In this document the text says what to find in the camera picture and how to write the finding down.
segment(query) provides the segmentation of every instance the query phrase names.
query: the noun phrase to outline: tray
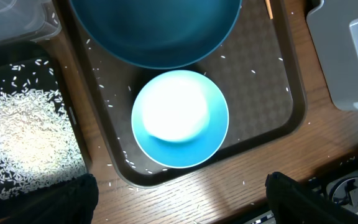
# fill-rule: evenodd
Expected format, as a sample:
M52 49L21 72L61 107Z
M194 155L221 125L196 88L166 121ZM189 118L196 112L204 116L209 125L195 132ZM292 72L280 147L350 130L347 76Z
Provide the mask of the tray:
M56 4L65 12L63 28L114 167L131 185L155 187L282 138L303 122L306 99L284 3L272 1L271 21L264 1L244 1L239 20L222 46L199 63L181 68L205 74L226 97L230 123L223 145L196 167L158 165L136 144L131 110L142 87L167 70L139 68L113 57L88 41L67 0Z
M34 63L37 59L41 59L42 62L48 61L48 64L38 66ZM24 66L21 67L22 70L18 72L12 70L10 64ZM53 69L53 76L49 73L50 68ZM13 77L16 77L15 83L17 87L11 85ZM91 165L90 156L86 150L86 144L80 132L80 127L76 122L73 105L71 103L70 96L66 91L67 88L63 81L62 74L60 73L58 64L56 64L55 61L48 56L43 48L32 42L24 42L0 47L0 91L7 94L14 91L20 92L24 89L22 85L27 83L27 79L30 80L30 85L27 84L26 87L31 86L31 88L44 91L60 91L65 104L64 107L69 114L71 126L74 130L85 166L89 167ZM58 113L60 103L55 103L55 106ZM6 188L6 190L9 190L12 187L12 182L5 181L3 184L0 184L0 189ZM44 187L27 194L20 193L17 197L12 197L8 200L0 200L0 218L9 216L12 211L20 210L22 207L32 203L35 198L45 192L46 189L49 189L49 187Z

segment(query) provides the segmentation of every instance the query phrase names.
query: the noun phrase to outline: wooden table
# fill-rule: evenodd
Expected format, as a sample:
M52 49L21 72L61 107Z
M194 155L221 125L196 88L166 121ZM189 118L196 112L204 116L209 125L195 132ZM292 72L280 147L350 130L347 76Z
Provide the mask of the wooden table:
M287 138L156 189L131 190L114 168L107 166L111 160L65 30L44 43L61 63L93 160L90 171L99 187L93 223L214 222L265 203L264 183L269 173L280 171L305 181L358 154L358 112L339 111L331 102L305 22L307 0L285 2L308 98L308 114L302 127Z

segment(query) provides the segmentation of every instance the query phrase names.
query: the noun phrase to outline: gray plastic container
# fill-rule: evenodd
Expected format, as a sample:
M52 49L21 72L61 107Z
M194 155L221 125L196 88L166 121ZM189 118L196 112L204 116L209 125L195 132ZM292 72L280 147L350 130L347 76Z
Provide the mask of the gray plastic container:
M0 0L0 42L43 40L61 29L52 0Z

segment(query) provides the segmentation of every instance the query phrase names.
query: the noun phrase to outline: bowl rim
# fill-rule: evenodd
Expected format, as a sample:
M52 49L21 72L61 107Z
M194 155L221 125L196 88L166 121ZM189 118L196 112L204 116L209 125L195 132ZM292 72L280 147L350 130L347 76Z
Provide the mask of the bowl rim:
M191 65L193 63L196 63L196 62L199 62L200 60L204 59L205 57L207 57L208 55L210 55L212 52L214 52L220 45L222 45L222 43L227 39L227 37L229 36L229 34L231 33L231 31L233 30L237 20L238 20L238 17L240 15L240 11L241 11L241 7L242 7L242 0L238 0L239 1L239 7L238 7L238 10L237 10L237 14L233 20L233 23L232 25L230 26L229 30L227 30L227 33L226 35L223 37L223 39L215 46L213 47L209 52L207 52L206 54L204 54L203 56L199 57L198 59L194 59L188 63L184 63L184 64L181 64L181 65L174 65L174 66L167 66L167 67L164 67L164 66L159 66L159 67L156 67L156 66L149 66L149 65L143 65L141 63L138 63L138 62L131 62L130 60L128 59L125 59L124 57L121 57L121 56L118 56L117 54L115 54L113 51L109 50L108 48L106 48L103 44L101 44L101 42L96 39L94 37L94 35L89 31L89 29L84 25L81 17L78 15L77 13L77 10L76 10L76 7L74 7L74 4L73 4L73 1L75 0L70 0L70 6L71 8L73 9L73 12L76 16L76 18L78 19L78 21L80 22L82 28L84 28L84 30L88 33L88 35L96 42L99 44L99 46L101 46L104 50L108 51L111 55L115 56L116 58L118 58L119 60L122 60L123 62L126 62L126 63L129 63L131 65L135 65L135 66L138 66L138 67L142 67L142 68L149 68L149 69L161 69L161 70L166 70L166 69L175 69L175 68L180 68L180 67L185 67L187 65Z
M224 136L222 137L222 140L221 140L221 142L219 143L219 145L216 147L216 149L215 149L207 158L203 159L202 161L200 161L200 162L198 162L198 163L196 163L196 164L192 164L192 165L188 165L188 166L171 166L171 165L168 165L168 164L163 164L163 163L161 163L161 162L155 160L155 159L152 158L151 156L149 156L149 154L143 149L143 147L140 145L139 141L137 140L137 137L136 137L136 134L135 134L135 129L134 129L134 123L133 123L133 119L132 119L132 116L133 116L133 114L134 114L135 104L137 103L137 100L139 99L138 96L140 95L140 93L142 92L142 90L143 90L144 87L143 87L142 90L139 92L139 94L136 96L135 103L134 103L134 105L133 105L133 107L132 107L132 113L131 113L131 128L132 128L132 133L133 133L133 135L134 135L134 137L135 137L135 140L136 140L137 145L140 147L140 149L142 150L142 152L143 152L148 158L150 158L152 161L154 161L154 162L160 164L161 166L165 166L165 167L169 167L169 168L176 168L176 169L184 169L184 168L194 167L194 166L197 166L197 165L199 165L199 164L202 164L203 162L205 162L205 161L207 161L209 158L211 158L213 155L215 155L215 153L221 148L221 146L222 146L224 140L226 139L227 132L228 132L228 130L229 130L230 114L229 114L229 107L228 107L228 105L227 105L227 101L226 101L226 99L225 99L225 97L224 97L222 91L220 90L220 88L219 88L214 82L212 82L212 80L210 80L209 78L205 77L204 75L202 75L202 74L200 74L200 73L193 72L193 71L190 71L190 70L173 70L173 71L169 71L169 72L162 73L161 75L166 75L166 74L169 75L169 73L176 73L176 72L190 72L190 73L194 73L195 75L200 75L200 76L206 78L207 80L209 80L209 81L217 88L217 90L219 91L219 94L222 96L224 105L226 106L227 125L226 125L226 130L225 130L225 132L224 132Z

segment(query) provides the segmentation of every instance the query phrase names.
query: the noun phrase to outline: gray appliance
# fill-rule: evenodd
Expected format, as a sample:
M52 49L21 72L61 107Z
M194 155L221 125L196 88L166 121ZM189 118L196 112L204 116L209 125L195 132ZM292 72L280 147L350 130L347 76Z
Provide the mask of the gray appliance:
M358 110L358 0L317 0L307 23L331 99Z

